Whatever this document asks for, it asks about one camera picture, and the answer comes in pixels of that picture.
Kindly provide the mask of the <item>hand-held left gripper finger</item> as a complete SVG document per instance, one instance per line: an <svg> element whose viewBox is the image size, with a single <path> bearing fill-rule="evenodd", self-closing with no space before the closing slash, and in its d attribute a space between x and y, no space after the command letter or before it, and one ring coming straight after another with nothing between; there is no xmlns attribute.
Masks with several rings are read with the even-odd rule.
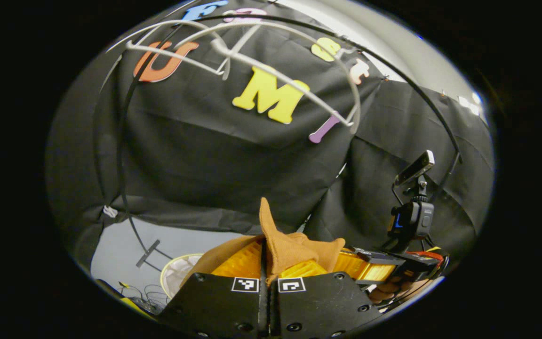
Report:
<svg viewBox="0 0 542 339"><path fill-rule="evenodd" d="M348 274L312 259L280 272L271 287L272 328L282 339L340 339L382 316Z"/></svg>
<svg viewBox="0 0 542 339"><path fill-rule="evenodd" d="M158 316L181 339L258 339L268 336L265 241L260 278L194 273Z"/></svg>

